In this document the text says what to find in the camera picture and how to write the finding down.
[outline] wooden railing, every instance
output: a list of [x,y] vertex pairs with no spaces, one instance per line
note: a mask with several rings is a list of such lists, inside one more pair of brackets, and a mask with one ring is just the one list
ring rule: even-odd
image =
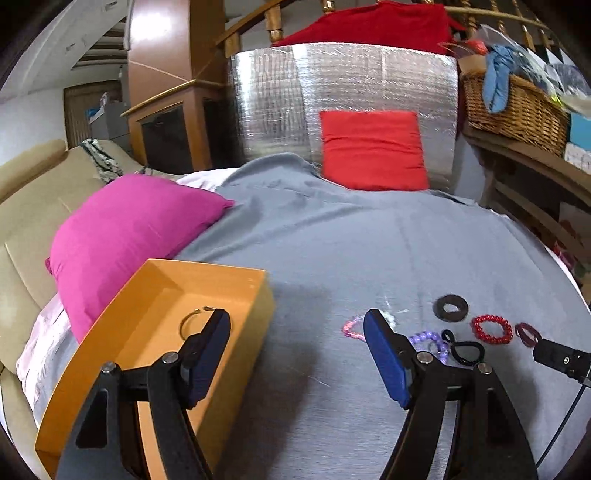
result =
[[[237,23],[228,28],[223,35],[216,40],[216,46],[222,48],[226,57],[230,57],[242,51],[241,35],[246,33],[259,22],[265,20],[265,26],[269,32],[269,40],[271,45],[283,38],[283,26],[281,22],[281,9],[292,4],[296,0],[270,0],[264,5],[261,5],[254,12],[243,17]],[[452,15],[460,15],[459,20],[466,27],[467,36],[470,37],[478,27],[477,18],[493,17],[496,18],[496,27],[505,35],[508,35],[508,30],[505,22],[517,22],[521,27],[522,38],[513,38],[522,45],[527,46],[531,50],[535,49],[533,37],[528,28],[535,28],[538,30],[542,45],[551,49],[554,43],[550,40],[553,37],[550,29],[540,22],[538,19],[527,18],[521,12],[517,0],[512,0],[514,13],[502,12],[499,10],[496,0],[489,0],[491,8],[473,8],[470,0],[459,0],[461,7],[446,6],[445,9]],[[322,12],[324,15],[330,15],[335,11],[336,0],[320,0],[322,5]],[[422,0],[422,3],[433,4],[434,0]]]

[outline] dark red hair tie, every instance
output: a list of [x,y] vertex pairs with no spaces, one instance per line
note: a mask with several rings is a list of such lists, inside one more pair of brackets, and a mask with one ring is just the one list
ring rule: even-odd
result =
[[533,348],[542,340],[540,333],[528,323],[518,323],[515,325],[515,334],[527,348]]

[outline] red pillow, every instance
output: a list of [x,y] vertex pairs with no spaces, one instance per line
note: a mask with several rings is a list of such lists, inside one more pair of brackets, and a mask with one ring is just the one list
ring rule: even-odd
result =
[[416,112],[320,112],[322,175],[353,190],[425,190]]

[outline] pink pillow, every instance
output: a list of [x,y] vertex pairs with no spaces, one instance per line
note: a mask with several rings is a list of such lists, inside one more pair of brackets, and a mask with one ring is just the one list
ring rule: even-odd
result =
[[57,231],[46,260],[78,342],[147,259],[174,257],[233,204],[139,174],[85,201]]

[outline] wooden banister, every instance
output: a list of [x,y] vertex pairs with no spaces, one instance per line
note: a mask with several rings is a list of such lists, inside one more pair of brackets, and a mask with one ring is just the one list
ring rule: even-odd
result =
[[[518,17],[520,17],[521,19],[523,19],[524,16],[521,13],[521,10],[519,8],[519,5],[517,4],[517,0],[512,0],[512,2],[513,2],[513,6],[515,7],[515,13],[517,14]],[[527,45],[527,48],[529,48],[530,50],[535,49],[535,47],[534,47],[534,39],[531,38],[530,32],[527,30],[527,27],[523,23],[521,23],[521,30],[523,31],[523,39],[525,41],[525,45]]]
[[[493,12],[499,12],[499,6],[496,4],[496,0],[491,0],[491,10]],[[497,27],[499,27],[499,32],[501,32],[503,35],[507,35],[507,30],[505,29],[505,24],[503,21],[499,19],[496,24]]]
[[277,5],[279,6],[279,8],[285,8],[295,1],[296,0],[269,0],[266,4],[261,5],[255,11],[249,13],[247,16],[240,19],[238,22],[236,22],[230,28],[228,28],[222,35],[220,35],[216,39],[216,45],[218,47],[221,47],[223,46],[226,39],[231,37],[232,35],[236,33],[238,35],[242,35],[243,33],[249,31],[257,23],[265,19],[265,12],[267,10],[270,10],[271,8]]
[[281,24],[281,7],[275,5],[265,12],[265,25],[269,32],[271,45],[283,38],[283,26]]
[[335,0],[320,0],[322,4],[322,13],[330,14],[336,10]]
[[[265,20],[267,31],[269,32],[269,39],[271,44],[281,40],[283,38],[283,27],[281,22],[281,9],[291,5],[296,0],[269,0],[266,4],[261,5],[255,11],[246,15],[238,22],[228,28],[222,35],[220,35],[215,42],[217,48],[223,48],[226,57],[230,57],[242,51],[241,35],[246,33],[257,23]],[[515,14],[501,12],[498,8],[497,0],[489,0],[491,3],[491,9],[473,8],[470,4],[470,0],[461,0],[462,7],[445,7],[446,11],[452,14],[460,14],[465,18],[465,24],[467,27],[468,36],[476,31],[478,24],[476,17],[493,17],[497,19],[497,26],[499,31],[507,35],[504,20],[516,21],[520,24],[523,32],[525,45],[534,49],[534,42],[530,32],[527,30],[526,25],[532,25],[540,29],[540,34],[544,46],[548,48],[550,41],[548,39],[547,32],[551,34],[550,29],[540,22],[537,18],[531,19],[523,16],[517,0],[512,0],[515,8]],[[433,4],[434,0],[421,0],[425,4]],[[320,0],[322,11],[324,14],[330,14],[335,11],[336,0]]]

